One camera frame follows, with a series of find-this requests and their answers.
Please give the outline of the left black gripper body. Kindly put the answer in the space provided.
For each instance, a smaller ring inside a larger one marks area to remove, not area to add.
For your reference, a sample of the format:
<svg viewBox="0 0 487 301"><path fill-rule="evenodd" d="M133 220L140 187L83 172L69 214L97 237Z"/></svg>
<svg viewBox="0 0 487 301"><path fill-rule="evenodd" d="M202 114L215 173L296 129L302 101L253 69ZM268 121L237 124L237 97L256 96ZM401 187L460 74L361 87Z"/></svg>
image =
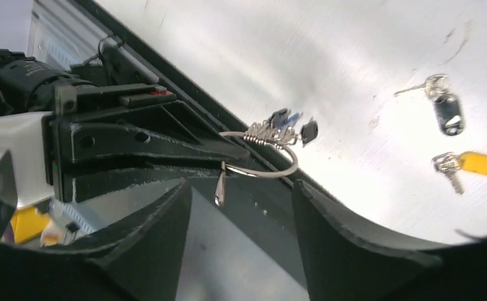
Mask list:
<svg viewBox="0 0 487 301"><path fill-rule="evenodd" d="M249 161L244 147L160 85L62 85L53 104L47 168L64 203L140 183L149 169L210 170L223 161Z"/></svg>

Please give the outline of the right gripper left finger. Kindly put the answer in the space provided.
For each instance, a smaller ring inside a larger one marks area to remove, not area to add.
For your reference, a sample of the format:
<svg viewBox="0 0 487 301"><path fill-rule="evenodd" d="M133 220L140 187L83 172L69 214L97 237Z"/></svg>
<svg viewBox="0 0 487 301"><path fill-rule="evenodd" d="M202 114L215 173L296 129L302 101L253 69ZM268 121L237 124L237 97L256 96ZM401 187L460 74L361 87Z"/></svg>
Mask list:
<svg viewBox="0 0 487 301"><path fill-rule="evenodd" d="M143 209L69 245L0 241L0 300L174 300L192 207L180 179Z"/></svg>

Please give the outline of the silver keyring with keys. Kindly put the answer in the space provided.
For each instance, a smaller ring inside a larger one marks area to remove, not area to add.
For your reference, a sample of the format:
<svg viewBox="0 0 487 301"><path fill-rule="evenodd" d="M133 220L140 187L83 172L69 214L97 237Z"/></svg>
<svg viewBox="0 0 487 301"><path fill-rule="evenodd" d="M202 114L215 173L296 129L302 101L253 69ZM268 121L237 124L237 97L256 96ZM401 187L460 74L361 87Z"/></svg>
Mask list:
<svg viewBox="0 0 487 301"><path fill-rule="evenodd" d="M230 164L221 163L221 173L217 180L214 193L214 202L217 206L223 206L226 200L226 175L229 171L247 177L274 179L286 177L298 169L298 157L291 147L301 144L305 147L318 137L318 123L310 119L306 124L295 129L295 125L302 118L301 112L292 113L290 109L283 108L273 112L268 119L262 122L252 123L244 132L226 131L220 132L222 137L241 138L246 142L259 146L269 147L275 151L284 151L291 157L291 166L281 171L257 171Z"/></svg>

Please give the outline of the key with yellow tag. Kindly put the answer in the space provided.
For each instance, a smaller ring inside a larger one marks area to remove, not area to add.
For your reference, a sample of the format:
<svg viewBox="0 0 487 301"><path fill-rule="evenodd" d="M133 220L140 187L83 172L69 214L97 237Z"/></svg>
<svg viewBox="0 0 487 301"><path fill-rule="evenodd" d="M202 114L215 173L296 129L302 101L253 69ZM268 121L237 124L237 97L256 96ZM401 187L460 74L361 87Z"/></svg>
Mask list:
<svg viewBox="0 0 487 301"><path fill-rule="evenodd" d="M457 194L464 193L463 185L456 175L457 172L467 171L487 176L487 154L478 152L468 151L459 155L446 152L433 157L431 164L436 172L444 174L449 179Z"/></svg>

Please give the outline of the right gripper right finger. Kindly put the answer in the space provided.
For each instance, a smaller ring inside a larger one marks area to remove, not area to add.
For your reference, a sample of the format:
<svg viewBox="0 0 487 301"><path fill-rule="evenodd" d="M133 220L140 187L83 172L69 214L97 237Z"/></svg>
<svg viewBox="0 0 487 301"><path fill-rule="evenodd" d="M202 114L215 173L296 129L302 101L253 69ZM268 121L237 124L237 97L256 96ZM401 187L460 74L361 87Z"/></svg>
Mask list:
<svg viewBox="0 0 487 301"><path fill-rule="evenodd" d="M444 245L407 236L301 180L292 205L311 300L487 300L487 237Z"/></svg>

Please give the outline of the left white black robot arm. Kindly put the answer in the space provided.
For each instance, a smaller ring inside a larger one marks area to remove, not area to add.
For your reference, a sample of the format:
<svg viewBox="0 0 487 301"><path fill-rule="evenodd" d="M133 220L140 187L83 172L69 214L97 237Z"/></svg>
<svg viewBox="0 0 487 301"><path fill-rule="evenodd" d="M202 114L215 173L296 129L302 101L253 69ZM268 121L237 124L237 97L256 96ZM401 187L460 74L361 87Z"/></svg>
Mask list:
<svg viewBox="0 0 487 301"><path fill-rule="evenodd" d="M45 179L62 201L81 202L118 186L120 171L150 166L213 169L249 152L221 137L161 85L104 85L103 68L57 70L0 50L7 112L51 112L43 120Z"/></svg>

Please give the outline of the key with black tag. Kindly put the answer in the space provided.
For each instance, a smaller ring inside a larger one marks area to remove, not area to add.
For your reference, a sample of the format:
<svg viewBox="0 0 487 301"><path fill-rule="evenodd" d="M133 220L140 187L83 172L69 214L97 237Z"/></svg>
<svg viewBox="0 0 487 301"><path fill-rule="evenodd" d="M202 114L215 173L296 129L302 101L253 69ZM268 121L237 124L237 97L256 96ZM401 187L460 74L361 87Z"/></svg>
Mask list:
<svg viewBox="0 0 487 301"><path fill-rule="evenodd" d="M465 120L461 109L460 98L450 92L450 81L446 74L435 74L427 77L424 83L393 94L398 97L407 92L422 90L432 102L437 124L446 136L456 136L465 129Z"/></svg>

